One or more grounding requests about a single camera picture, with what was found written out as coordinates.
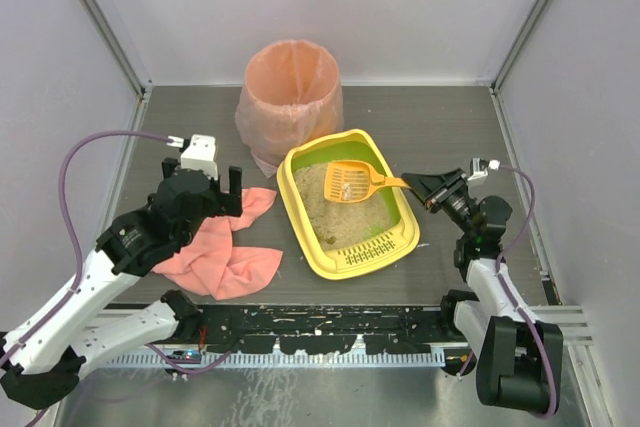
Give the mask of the yellow green litter box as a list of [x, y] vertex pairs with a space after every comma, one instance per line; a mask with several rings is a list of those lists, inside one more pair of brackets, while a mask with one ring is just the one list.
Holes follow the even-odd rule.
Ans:
[[361, 129], [320, 137], [290, 150], [276, 172], [281, 198], [304, 258], [315, 274], [332, 281], [381, 270], [411, 253], [420, 239], [418, 221], [405, 195], [399, 189], [386, 189], [382, 193], [383, 212], [390, 216], [390, 227], [384, 228], [380, 218], [369, 216], [356, 222], [366, 230], [365, 240], [324, 249], [313, 232], [294, 174], [337, 160], [361, 160], [383, 174], [391, 173], [373, 138]]

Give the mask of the orange litter scoop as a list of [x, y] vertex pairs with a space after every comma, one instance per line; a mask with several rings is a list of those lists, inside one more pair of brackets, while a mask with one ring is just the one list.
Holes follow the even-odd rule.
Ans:
[[359, 160], [332, 161], [327, 165], [324, 198], [333, 203], [364, 202], [385, 188], [408, 188], [401, 178], [379, 173], [370, 163]]

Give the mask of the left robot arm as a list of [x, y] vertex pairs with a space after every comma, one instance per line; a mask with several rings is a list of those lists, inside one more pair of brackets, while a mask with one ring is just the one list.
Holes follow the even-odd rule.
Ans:
[[199, 333], [202, 315], [179, 290], [169, 290], [137, 314], [108, 325], [89, 324], [119, 294], [179, 253], [207, 218], [242, 213], [242, 170], [232, 166], [229, 188], [175, 159], [145, 206], [115, 218], [96, 241], [80, 275], [1, 340], [1, 387], [23, 406], [42, 410], [71, 393], [107, 361], [138, 346]]

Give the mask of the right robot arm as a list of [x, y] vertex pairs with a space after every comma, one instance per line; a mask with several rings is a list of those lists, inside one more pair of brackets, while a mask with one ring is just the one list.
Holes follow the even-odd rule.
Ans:
[[471, 175], [456, 169], [401, 178], [427, 211], [445, 212], [463, 233], [454, 265], [470, 290], [450, 291], [441, 309], [476, 356], [480, 402], [549, 418], [559, 407], [564, 337], [531, 310], [509, 277], [502, 237], [512, 207], [499, 196], [469, 194], [489, 168], [482, 162]]

